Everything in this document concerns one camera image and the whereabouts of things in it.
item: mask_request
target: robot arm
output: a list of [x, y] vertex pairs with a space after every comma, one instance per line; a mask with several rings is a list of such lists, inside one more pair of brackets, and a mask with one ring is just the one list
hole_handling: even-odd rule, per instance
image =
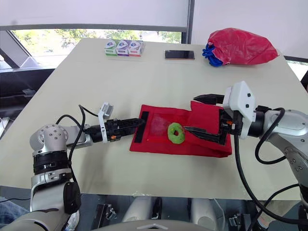
[[[99, 125], [85, 125], [76, 148], [86, 147], [93, 142], [118, 141], [122, 136], [133, 134], [143, 123], [141, 119], [107, 120], [113, 106], [104, 103], [101, 107]], [[70, 215], [81, 206], [80, 190], [77, 182], [71, 182], [71, 163], [67, 149], [71, 148], [79, 133], [78, 126], [63, 127], [48, 124], [37, 130], [30, 138], [33, 151], [33, 171], [31, 178], [30, 213], [20, 217], [4, 231], [61, 231]]]
[[[214, 141], [216, 138], [223, 145], [226, 133], [238, 135], [241, 139], [248, 136], [262, 139], [280, 114], [279, 111], [264, 106], [255, 109], [254, 96], [244, 81], [228, 88], [225, 95], [200, 95], [194, 99], [207, 104], [223, 104], [219, 133], [210, 134], [200, 128], [185, 129], [201, 139]], [[302, 202], [308, 208], [308, 115], [287, 110], [266, 141], [281, 150], [288, 160], [300, 185]], [[264, 164], [273, 162], [259, 161]]]

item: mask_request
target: white wall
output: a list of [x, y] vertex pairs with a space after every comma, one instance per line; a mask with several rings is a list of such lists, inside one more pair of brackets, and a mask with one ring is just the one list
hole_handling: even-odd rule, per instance
[[188, 0], [0, 0], [0, 26], [187, 26]]
[[308, 58], [308, 0], [195, 0], [192, 44], [235, 27], [267, 37], [284, 55]]

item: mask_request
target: purple box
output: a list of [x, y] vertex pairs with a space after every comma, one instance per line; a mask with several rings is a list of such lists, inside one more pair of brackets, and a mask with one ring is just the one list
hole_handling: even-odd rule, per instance
[[129, 56], [128, 54], [128, 47], [130, 45], [130, 40], [121, 40], [119, 41], [118, 45], [116, 46], [116, 53], [119, 56]]

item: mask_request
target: black velcro strip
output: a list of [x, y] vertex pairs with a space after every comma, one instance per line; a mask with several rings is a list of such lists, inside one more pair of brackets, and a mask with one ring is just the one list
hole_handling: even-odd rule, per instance
[[144, 130], [145, 130], [145, 126], [146, 126], [146, 122], [148, 120], [149, 117], [149, 112], [142, 112], [141, 115], [141, 119], [144, 120], [144, 123], [141, 124], [136, 132], [136, 138], [134, 143], [141, 143], [142, 142], [142, 138], [143, 138], [143, 134], [144, 134]]

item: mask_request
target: blue rope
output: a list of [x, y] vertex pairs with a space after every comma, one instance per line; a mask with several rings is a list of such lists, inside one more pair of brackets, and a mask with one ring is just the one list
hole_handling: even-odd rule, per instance
[[212, 66], [221, 66], [223, 64], [223, 62], [221, 60], [219, 60], [218, 58], [215, 57], [215, 55], [213, 54], [213, 49], [215, 49], [215, 46], [209, 46], [208, 44], [206, 45], [205, 49], [203, 49], [203, 53], [202, 55], [206, 58], [209, 59], [210, 64]]

